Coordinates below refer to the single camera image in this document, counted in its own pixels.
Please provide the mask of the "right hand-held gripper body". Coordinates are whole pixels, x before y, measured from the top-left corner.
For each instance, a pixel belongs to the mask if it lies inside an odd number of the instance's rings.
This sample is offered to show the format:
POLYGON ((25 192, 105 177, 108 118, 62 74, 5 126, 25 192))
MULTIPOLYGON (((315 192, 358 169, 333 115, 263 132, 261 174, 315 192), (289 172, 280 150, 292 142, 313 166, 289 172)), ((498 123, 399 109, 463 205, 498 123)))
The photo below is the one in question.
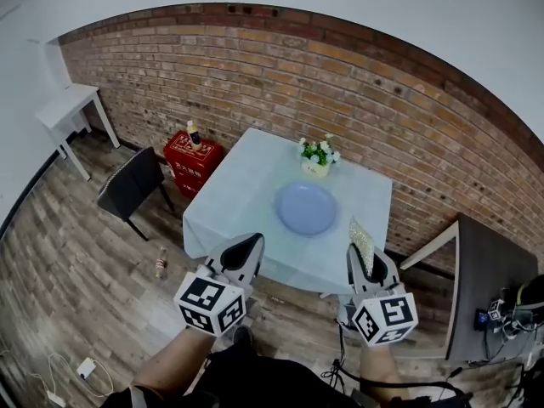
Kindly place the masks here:
POLYGON ((363 298, 351 323, 369 347, 397 343, 419 323, 414 296, 400 283, 363 298))

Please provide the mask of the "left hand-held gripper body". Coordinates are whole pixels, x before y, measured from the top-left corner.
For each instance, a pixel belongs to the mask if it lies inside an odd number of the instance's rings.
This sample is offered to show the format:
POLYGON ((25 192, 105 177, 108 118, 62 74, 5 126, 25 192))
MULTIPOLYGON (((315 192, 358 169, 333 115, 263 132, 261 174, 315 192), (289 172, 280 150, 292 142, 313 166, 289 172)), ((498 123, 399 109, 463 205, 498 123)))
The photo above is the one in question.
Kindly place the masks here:
POLYGON ((216 271, 201 264, 185 275, 173 302, 187 326, 221 337, 247 314, 252 281, 252 269, 216 271))

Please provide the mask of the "yellow-green sponge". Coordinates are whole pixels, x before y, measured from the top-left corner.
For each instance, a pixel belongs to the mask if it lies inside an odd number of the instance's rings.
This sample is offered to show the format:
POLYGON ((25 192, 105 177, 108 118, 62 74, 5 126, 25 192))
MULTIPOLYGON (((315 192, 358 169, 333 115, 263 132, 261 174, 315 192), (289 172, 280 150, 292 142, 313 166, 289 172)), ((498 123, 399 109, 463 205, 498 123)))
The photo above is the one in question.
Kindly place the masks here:
POLYGON ((349 238, 356 246, 363 260, 366 275, 372 275, 374 265, 374 240, 362 225, 352 217, 349 223, 349 238))

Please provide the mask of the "large blue plate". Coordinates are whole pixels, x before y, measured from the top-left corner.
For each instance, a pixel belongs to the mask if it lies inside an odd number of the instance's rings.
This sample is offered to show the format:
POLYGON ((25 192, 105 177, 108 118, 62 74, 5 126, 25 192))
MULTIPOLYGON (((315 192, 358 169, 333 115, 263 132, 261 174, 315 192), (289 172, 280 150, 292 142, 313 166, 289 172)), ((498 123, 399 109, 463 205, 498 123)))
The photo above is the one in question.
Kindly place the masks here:
POLYGON ((275 195, 275 214, 292 233, 313 237, 327 232, 337 216, 333 195, 317 184, 293 182, 275 195))

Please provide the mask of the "person's right forearm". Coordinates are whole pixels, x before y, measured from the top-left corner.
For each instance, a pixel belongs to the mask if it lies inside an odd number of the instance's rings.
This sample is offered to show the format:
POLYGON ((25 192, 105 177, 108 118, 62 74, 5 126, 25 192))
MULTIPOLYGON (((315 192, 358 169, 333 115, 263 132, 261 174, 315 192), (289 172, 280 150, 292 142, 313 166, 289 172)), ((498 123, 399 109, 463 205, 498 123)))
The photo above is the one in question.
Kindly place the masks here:
MULTIPOLYGON (((400 383, 400 374, 389 345, 368 347, 362 344, 360 350, 360 377, 373 382, 400 383)), ((407 388, 379 388, 366 384, 361 385, 361 391, 368 394, 381 406, 386 406, 391 399, 399 397, 403 400, 410 398, 407 388)))

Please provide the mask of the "person's left forearm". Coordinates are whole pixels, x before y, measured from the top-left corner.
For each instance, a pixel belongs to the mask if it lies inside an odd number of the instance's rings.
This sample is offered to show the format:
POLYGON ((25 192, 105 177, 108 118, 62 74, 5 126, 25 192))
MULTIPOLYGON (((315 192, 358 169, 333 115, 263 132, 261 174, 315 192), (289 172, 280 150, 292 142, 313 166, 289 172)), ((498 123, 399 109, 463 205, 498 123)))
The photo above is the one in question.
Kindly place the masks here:
POLYGON ((167 400, 183 396, 211 352, 216 337, 187 327, 147 360, 132 385, 147 388, 167 400))

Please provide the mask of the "person's dark shoe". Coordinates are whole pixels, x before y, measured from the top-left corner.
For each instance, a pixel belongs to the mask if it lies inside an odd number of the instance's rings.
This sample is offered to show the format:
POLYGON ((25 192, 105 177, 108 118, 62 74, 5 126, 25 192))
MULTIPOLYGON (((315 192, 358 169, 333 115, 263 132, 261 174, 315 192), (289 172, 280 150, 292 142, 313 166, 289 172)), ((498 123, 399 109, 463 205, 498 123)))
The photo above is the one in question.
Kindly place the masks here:
POLYGON ((245 325, 238 326, 233 333, 232 341, 236 347, 251 349, 253 347, 253 335, 251 329, 245 325))

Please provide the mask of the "light blue tablecloth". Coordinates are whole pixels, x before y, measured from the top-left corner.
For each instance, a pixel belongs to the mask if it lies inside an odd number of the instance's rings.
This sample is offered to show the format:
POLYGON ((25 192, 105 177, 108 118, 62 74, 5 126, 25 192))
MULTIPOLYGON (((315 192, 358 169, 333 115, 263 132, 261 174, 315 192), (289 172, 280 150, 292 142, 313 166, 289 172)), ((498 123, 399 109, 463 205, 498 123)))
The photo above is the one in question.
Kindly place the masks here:
POLYGON ((344 159, 316 178, 301 168, 296 142, 250 128, 185 209, 184 250, 202 258, 230 238, 258 232, 265 238, 261 276, 305 291, 349 294, 349 223, 356 219, 384 249, 391 200, 390 178, 344 159), (337 215, 328 231, 305 237, 281 223, 275 197, 290 183, 317 184, 331 193, 337 215))

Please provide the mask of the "person's black clothing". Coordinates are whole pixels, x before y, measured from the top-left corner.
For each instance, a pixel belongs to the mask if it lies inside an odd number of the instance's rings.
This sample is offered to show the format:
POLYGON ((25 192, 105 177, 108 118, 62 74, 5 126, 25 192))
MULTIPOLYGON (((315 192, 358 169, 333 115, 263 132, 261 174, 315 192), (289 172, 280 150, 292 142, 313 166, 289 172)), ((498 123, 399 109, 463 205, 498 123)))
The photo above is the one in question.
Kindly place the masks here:
POLYGON ((359 408, 306 366, 235 345, 210 355, 190 393, 168 399, 142 393, 147 408, 359 408))

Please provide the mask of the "red box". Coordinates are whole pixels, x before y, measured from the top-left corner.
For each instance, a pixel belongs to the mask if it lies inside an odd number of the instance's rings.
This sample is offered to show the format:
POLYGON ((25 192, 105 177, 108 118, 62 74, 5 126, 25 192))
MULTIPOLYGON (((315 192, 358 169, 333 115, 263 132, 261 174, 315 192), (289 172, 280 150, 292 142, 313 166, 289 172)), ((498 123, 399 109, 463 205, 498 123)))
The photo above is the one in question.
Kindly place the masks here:
POLYGON ((223 160, 224 149, 203 139, 201 148, 194 150, 190 136, 178 131, 164 146, 163 155, 180 193, 193 199, 223 160))

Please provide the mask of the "dark-topped table with white legs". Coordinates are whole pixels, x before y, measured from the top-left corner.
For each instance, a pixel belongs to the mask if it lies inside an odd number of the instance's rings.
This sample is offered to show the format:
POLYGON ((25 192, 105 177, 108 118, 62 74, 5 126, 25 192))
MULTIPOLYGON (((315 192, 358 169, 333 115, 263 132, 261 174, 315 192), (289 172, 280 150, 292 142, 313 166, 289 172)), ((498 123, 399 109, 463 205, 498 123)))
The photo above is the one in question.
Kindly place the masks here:
POLYGON ((506 287, 521 286, 538 275, 537 258, 507 237, 461 214, 456 222, 400 263, 409 269, 455 242, 455 271, 450 320, 440 356, 448 361, 493 361, 528 354, 535 333, 521 332, 508 339, 504 331, 476 331, 476 311, 488 309, 506 287))

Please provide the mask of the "dark chair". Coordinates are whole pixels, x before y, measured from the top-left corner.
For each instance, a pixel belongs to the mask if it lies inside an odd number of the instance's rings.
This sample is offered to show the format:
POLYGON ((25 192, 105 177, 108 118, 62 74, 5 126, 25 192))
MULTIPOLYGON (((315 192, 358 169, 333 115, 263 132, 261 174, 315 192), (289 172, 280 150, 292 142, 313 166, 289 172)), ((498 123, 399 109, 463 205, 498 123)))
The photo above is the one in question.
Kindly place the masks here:
POLYGON ((165 180, 152 147, 139 150, 122 164, 99 191, 97 204, 131 227, 144 241, 149 239, 131 221, 130 217, 154 190, 159 190, 168 207, 174 212, 173 203, 163 184, 165 180))

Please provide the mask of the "bottle with white cap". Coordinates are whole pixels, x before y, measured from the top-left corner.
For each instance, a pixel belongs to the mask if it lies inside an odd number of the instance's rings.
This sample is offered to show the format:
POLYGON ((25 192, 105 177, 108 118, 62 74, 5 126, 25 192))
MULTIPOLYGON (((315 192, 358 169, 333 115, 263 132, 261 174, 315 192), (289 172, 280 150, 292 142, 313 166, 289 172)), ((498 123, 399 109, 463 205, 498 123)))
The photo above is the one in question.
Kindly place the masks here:
POLYGON ((192 120, 187 121, 186 131, 190 138, 192 150, 194 151, 200 150, 202 147, 201 137, 200 137, 197 126, 192 120))

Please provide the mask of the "white flowers in cream pot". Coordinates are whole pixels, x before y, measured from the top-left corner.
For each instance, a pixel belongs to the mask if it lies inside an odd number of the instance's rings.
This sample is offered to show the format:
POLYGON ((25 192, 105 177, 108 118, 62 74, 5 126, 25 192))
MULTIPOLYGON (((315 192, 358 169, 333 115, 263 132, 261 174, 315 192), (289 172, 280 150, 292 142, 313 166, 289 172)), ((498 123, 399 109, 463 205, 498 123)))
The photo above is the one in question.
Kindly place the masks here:
POLYGON ((306 138, 298 141, 297 149, 304 172, 316 178, 324 178, 331 165, 339 162, 341 154, 331 146, 333 137, 332 133, 327 133, 321 141, 308 141, 306 138))

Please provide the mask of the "black equipment stand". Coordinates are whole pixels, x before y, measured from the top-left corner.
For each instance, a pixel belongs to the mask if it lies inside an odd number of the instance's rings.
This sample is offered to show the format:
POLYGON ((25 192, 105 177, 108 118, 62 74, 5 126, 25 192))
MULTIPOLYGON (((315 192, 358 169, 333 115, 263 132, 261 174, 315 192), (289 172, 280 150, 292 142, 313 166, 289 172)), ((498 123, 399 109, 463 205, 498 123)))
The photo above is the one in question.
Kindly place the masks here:
POLYGON ((519 380, 505 408, 544 408, 544 345, 531 368, 521 367, 519 380))

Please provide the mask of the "white side table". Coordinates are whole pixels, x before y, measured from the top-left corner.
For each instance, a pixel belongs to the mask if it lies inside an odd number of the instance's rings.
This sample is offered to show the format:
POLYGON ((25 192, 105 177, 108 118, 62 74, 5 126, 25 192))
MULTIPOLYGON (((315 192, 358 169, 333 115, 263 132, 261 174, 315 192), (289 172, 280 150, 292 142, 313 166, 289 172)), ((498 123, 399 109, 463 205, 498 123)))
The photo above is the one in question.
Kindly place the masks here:
POLYGON ((67 136, 61 129, 67 122, 72 122, 74 116, 81 115, 82 109, 89 103, 93 103, 98 112, 111 143, 119 148, 120 142, 99 98, 98 87, 72 83, 36 113, 37 120, 44 126, 60 156, 63 159, 69 158, 85 181, 90 180, 90 175, 69 146, 67 136))

